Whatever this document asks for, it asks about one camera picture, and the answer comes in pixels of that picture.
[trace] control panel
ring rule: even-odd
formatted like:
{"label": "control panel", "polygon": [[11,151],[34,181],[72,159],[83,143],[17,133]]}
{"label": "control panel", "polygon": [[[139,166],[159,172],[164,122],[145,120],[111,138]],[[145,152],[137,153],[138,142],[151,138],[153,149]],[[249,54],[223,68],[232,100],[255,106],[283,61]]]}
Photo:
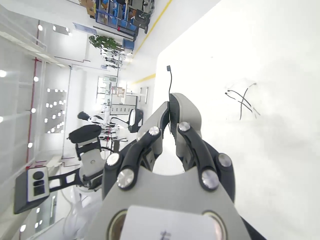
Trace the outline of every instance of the control panel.
{"label": "control panel", "polygon": [[32,202],[50,195],[47,167],[27,170],[27,201]]}

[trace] black button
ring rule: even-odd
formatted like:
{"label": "black button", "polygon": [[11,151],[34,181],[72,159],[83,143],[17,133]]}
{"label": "black button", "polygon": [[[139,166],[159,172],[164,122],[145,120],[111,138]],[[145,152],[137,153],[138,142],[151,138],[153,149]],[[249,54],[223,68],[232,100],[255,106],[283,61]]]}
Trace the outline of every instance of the black button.
{"label": "black button", "polygon": [[33,186],[40,186],[40,185],[44,185],[45,181],[42,179],[42,180],[37,180],[33,183]]}
{"label": "black button", "polygon": [[38,186],[33,188],[33,195],[38,196],[45,193],[45,187],[44,186]]}
{"label": "black button", "polygon": [[37,171],[33,173],[33,179],[35,180],[41,180],[44,177],[44,173],[42,171]]}

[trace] yellow floor line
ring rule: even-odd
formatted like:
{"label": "yellow floor line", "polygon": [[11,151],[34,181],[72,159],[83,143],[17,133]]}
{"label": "yellow floor line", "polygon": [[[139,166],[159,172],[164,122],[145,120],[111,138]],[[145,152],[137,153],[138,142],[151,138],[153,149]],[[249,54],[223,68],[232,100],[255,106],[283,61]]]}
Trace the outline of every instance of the yellow floor line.
{"label": "yellow floor line", "polygon": [[147,77],[145,77],[145,78],[143,78],[143,79],[140,79],[140,80],[138,80],[138,81],[133,82],[132,84],[138,84],[138,83],[141,83],[141,82],[143,82],[143,81],[151,80],[151,79],[153,79],[153,78],[155,78],[155,77],[156,77],[156,74],[153,73],[153,74],[151,74],[151,75],[149,75],[149,76],[147,76]]}
{"label": "yellow floor line", "polygon": [[[138,47],[137,51],[134,53],[131,61],[128,63],[128,65],[130,65],[130,63],[132,62],[132,60],[134,59],[135,55],[137,55],[138,51],[141,49],[141,47],[143,46],[144,42],[146,41],[146,39],[149,37],[150,33],[153,31],[154,27],[156,26],[156,24],[159,22],[160,18],[162,17],[162,15],[164,14],[164,12],[167,10],[167,8],[169,7],[169,5],[171,4],[173,0],[169,0],[166,4],[166,6],[164,7],[164,9],[162,10],[161,14],[158,16],[157,20],[154,22],[153,26],[151,27],[151,29],[149,30],[149,32],[147,33],[147,35],[145,36],[145,38],[143,39],[141,45]],[[143,81],[147,81],[150,79],[153,79],[156,77],[156,74],[151,74],[150,76],[147,76],[143,79],[140,79],[138,81],[133,82],[132,84],[137,84]]]}

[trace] potted plant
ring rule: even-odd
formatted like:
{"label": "potted plant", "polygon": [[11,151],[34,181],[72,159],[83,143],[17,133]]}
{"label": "potted plant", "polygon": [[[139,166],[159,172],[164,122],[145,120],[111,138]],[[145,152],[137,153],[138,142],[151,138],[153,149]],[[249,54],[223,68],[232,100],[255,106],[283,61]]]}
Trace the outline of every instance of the potted plant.
{"label": "potted plant", "polygon": [[89,37],[90,44],[93,45],[95,48],[107,48],[107,49],[114,49],[114,50],[121,50],[122,45],[118,44],[113,38],[101,35],[92,35]]}

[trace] cardboard box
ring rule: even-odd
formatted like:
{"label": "cardboard box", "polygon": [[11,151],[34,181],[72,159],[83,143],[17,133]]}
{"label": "cardboard box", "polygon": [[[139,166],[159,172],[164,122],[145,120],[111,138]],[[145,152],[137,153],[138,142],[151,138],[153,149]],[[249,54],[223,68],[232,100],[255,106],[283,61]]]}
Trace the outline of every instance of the cardboard box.
{"label": "cardboard box", "polygon": [[95,6],[94,0],[79,0],[79,3],[83,7],[93,8]]}
{"label": "cardboard box", "polygon": [[104,4],[104,3],[101,2],[101,5],[102,5],[102,7],[103,7],[104,9],[108,9],[108,4]]}
{"label": "cardboard box", "polygon": [[88,8],[87,7],[87,13],[88,13],[88,15],[91,15],[91,16],[95,16],[96,15],[93,8]]}
{"label": "cardboard box", "polygon": [[93,8],[95,6],[94,0],[87,0],[86,7]]}
{"label": "cardboard box", "polygon": [[80,5],[82,5],[83,7],[86,6],[87,4],[87,0],[79,0]]}

